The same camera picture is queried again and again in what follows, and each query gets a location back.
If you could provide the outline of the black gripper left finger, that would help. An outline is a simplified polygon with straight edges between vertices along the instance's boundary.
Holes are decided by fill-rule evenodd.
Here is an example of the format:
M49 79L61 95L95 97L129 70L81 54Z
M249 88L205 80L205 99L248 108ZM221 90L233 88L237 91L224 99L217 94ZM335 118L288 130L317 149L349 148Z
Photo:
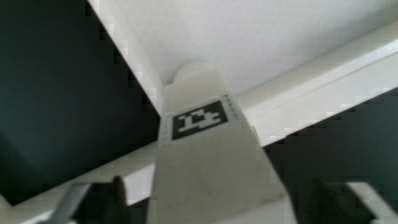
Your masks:
M66 192L50 224L127 224L127 188L123 178L111 182L75 183Z

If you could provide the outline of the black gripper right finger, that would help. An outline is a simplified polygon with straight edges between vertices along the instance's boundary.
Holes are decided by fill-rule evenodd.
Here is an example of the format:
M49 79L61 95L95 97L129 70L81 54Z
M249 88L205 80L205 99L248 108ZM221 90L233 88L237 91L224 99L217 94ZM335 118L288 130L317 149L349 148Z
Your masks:
M398 224L398 211L368 182L317 179L299 224Z

